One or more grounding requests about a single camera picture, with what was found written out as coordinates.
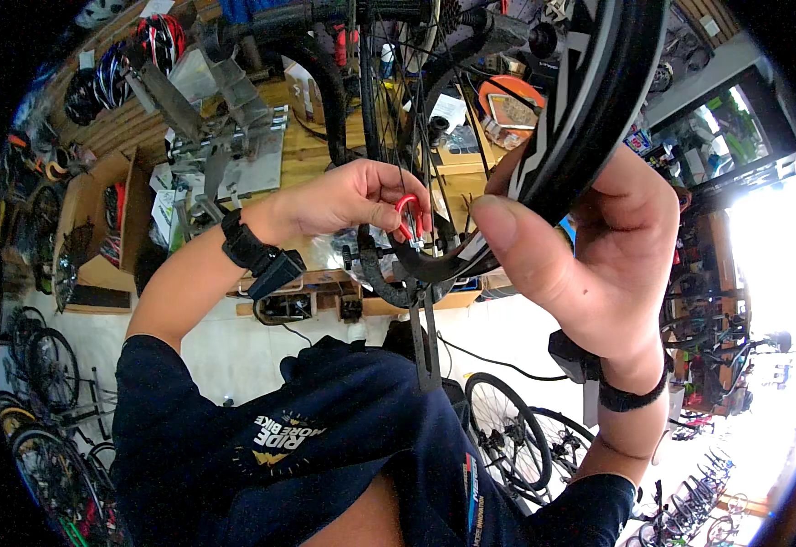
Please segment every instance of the black wristband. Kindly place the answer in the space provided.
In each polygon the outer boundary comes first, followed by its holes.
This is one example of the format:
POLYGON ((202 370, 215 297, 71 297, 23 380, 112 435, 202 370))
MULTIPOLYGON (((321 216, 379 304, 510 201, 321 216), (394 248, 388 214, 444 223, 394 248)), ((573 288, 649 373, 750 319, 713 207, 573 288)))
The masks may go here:
POLYGON ((629 410, 644 408, 662 395, 662 392, 666 388, 667 381, 668 366, 666 366, 664 361, 662 363, 662 378, 659 379, 659 383, 656 384, 653 391, 646 395, 636 395, 613 387, 607 383, 607 380, 604 378, 604 373, 601 371, 598 384, 598 401, 601 406, 608 410, 613 410, 614 412, 628 412, 629 410))
POLYGON ((234 209, 222 219, 225 243, 222 251, 240 268, 251 271, 258 278, 279 254, 280 249, 262 243, 246 224, 239 223, 240 209, 234 209))

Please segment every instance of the wall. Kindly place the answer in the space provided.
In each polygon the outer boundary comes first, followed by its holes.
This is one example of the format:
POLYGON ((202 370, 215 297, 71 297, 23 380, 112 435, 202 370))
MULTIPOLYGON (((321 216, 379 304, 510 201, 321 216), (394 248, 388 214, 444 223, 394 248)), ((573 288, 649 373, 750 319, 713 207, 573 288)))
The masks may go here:
POLYGON ((764 63, 762 53, 756 49, 747 32, 739 32, 714 50, 714 57, 694 78, 677 82, 665 93, 651 99, 646 109, 647 121, 651 127, 658 124, 754 63, 764 63))

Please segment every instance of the red spoke wrench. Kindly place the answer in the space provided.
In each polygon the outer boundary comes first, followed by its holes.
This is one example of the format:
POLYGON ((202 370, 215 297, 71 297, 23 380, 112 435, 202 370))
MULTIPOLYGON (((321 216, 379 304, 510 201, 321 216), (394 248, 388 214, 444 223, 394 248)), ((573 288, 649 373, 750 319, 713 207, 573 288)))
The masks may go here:
POLYGON ((408 193, 406 196, 398 200, 398 203, 395 204, 395 210, 397 210, 398 214, 401 214, 403 217, 401 218, 401 225, 398 228, 404 237, 406 237, 410 247, 421 248, 424 245, 424 242, 422 241, 422 207, 419 204, 419 198, 414 193, 408 193), (408 205, 408 203, 411 201, 416 204, 416 214, 414 219, 416 222, 416 235, 410 231, 410 227, 406 224, 406 218, 413 218, 410 216, 413 213, 410 212, 410 206, 408 205))

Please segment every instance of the navy shirt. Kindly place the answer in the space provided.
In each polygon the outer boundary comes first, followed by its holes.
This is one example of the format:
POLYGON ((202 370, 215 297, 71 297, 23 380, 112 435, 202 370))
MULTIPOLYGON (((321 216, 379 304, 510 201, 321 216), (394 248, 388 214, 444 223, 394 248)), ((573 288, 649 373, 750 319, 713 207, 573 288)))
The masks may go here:
POLYGON ((164 342, 125 343, 113 478, 136 545, 295 545, 392 477, 407 545, 613 545, 634 487, 568 486, 523 516, 483 469, 445 393, 414 363, 326 337, 283 360, 291 381, 236 408, 202 397, 164 342))

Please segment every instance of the helmet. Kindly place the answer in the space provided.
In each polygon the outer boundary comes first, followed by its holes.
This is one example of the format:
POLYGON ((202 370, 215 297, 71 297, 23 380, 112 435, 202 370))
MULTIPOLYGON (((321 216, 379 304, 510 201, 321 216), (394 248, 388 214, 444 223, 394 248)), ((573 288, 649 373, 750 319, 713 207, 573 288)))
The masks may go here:
POLYGON ((119 108, 130 96, 130 85, 121 75, 128 66, 128 58, 121 52, 125 42, 112 44, 100 58, 94 71, 94 96, 105 108, 119 108))
POLYGON ((173 16, 153 15, 141 20, 135 36, 143 51, 165 75, 170 74, 185 52, 185 31, 173 16))
POLYGON ((64 112, 76 125, 90 124, 103 109, 94 96, 94 69, 77 70, 64 93, 64 112))
POLYGON ((124 0, 91 0, 73 21, 84 29, 96 29, 124 10, 124 0))

